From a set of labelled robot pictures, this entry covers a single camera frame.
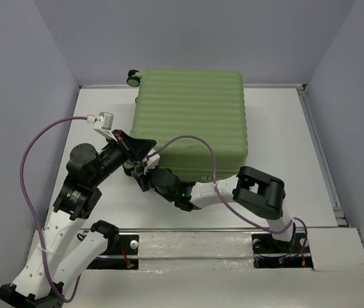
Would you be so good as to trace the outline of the green suitcase with blue lining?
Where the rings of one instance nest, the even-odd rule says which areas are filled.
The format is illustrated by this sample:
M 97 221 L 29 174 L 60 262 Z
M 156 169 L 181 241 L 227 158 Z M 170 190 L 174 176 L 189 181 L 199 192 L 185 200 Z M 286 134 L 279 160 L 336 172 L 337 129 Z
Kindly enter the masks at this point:
M 131 69 L 138 89 L 130 134 L 153 139 L 159 166 L 189 182 L 236 174 L 248 156 L 243 77 L 237 71 Z

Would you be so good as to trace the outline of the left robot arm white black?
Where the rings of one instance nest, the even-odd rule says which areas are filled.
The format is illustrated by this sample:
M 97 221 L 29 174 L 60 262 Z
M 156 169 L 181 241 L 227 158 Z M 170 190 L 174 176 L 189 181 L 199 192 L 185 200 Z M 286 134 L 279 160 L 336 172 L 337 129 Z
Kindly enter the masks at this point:
M 119 229 L 103 220 L 71 252 L 67 249 L 101 198 L 99 185 L 124 163 L 143 167 L 156 146 L 122 130 L 107 133 L 101 151 L 89 143 L 75 146 L 66 166 L 67 176 L 45 226 L 38 224 L 39 243 L 24 269 L 0 287 L 0 300 L 12 307 L 62 307 L 72 301 L 65 291 L 76 291 L 80 275 L 102 252 L 117 249 Z

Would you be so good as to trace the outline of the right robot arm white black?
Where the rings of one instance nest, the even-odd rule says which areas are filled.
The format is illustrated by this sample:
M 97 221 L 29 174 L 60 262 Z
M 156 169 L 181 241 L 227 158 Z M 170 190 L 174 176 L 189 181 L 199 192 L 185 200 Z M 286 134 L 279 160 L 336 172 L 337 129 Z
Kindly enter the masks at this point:
M 235 202 L 268 223 L 273 247 L 285 252 L 295 244 L 295 225 L 284 208 L 284 182 L 258 169 L 242 166 L 238 174 L 213 182 L 185 182 L 168 168 L 126 167 L 143 192 L 152 190 L 180 210 L 191 212 Z

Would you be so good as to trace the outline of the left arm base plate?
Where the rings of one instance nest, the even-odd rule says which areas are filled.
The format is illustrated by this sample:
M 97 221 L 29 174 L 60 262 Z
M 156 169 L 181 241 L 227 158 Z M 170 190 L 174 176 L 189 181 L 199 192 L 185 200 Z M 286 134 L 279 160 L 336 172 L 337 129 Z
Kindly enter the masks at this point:
M 89 270 L 138 270 L 139 234 L 120 234 L 117 244 L 96 257 L 88 266 Z

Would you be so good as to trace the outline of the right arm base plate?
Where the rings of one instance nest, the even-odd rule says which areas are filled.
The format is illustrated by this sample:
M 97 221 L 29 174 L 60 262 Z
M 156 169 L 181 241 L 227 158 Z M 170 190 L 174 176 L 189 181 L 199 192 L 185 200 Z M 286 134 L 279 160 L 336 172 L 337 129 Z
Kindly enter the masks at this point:
M 313 260 L 305 234 L 297 232 L 292 242 L 275 240 L 269 233 L 252 234 L 252 251 L 256 269 L 313 269 Z

